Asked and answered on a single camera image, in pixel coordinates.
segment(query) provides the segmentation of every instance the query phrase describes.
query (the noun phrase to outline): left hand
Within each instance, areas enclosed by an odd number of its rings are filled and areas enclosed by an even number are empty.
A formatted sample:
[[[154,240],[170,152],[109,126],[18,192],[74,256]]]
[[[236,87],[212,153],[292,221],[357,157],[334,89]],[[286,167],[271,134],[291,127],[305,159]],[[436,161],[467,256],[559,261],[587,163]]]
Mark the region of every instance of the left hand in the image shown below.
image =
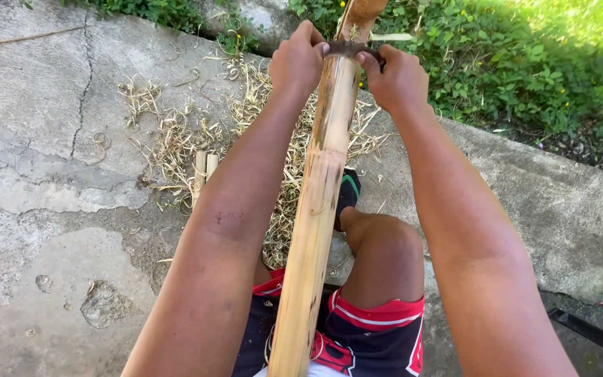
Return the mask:
[[[308,97],[318,87],[322,59],[330,46],[311,21],[303,21],[290,39],[274,51],[269,75],[275,92],[292,91]]]

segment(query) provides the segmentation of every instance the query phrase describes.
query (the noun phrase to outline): red and black shorts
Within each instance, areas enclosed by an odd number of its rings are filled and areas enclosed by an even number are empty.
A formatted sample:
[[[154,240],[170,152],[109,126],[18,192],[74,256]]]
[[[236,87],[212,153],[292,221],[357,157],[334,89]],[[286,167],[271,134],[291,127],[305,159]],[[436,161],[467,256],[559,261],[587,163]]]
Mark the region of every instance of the red and black shorts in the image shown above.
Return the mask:
[[[253,287],[246,332],[232,377],[253,377],[266,366],[285,269]],[[353,377],[418,376],[422,368],[425,300],[390,301],[357,309],[341,298],[341,289],[322,294],[310,357]]]

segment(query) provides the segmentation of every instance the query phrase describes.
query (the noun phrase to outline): cut bamboo segment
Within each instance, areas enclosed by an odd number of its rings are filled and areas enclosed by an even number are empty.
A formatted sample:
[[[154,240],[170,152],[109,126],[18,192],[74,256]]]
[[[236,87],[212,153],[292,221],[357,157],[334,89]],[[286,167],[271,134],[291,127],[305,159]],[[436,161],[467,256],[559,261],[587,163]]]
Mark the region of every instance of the cut bamboo segment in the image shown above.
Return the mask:
[[[192,193],[192,208],[197,204],[199,194],[206,183],[206,152],[197,151],[194,155],[194,185]]]
[[[218,155],[209,154],[206,157],[206,182],[211,177],[215,169],[218,167]]]
[[[350,1],[336,38],[366,42],[386,4]],[[267,377],[307,375],[359,81],[354,60],[325,59]]]

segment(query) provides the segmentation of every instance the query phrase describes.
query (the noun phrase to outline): hand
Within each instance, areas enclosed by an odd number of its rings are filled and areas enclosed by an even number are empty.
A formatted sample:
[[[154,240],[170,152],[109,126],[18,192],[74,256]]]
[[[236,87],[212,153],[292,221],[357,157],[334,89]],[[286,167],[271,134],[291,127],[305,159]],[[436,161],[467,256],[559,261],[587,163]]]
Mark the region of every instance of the hand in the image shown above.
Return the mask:
[[[376,103],[390,114],[411,108],[426,111],[430,78],[418,57],[386,44],[379,48],[379,54],[385,59],[382,73],[376,58],[370,54],[360,52],[356,56]]]
[[[269,75],[274,92],[298,93],[308,96],[318,87],[322,59],[330,45],[311,21],[299,24],[290,39],[283,40],[273,52]]]

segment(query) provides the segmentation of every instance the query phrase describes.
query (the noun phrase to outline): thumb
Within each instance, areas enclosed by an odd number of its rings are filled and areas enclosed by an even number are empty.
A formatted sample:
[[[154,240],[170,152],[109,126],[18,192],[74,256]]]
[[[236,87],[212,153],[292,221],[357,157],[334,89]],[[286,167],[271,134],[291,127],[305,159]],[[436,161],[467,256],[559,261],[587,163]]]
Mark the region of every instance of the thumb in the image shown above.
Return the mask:
[[[313,46],[313,49],[318,53],[321,58],[324,58],[328,52],[330,52],[330,45],[327,42],[320,42]]]
[[[381,65],[378,60],[366,52],[360,52],[356,56],[357,62],[360,63],[366,73],[366,80],[372,81],[378,76],[381,76]]]

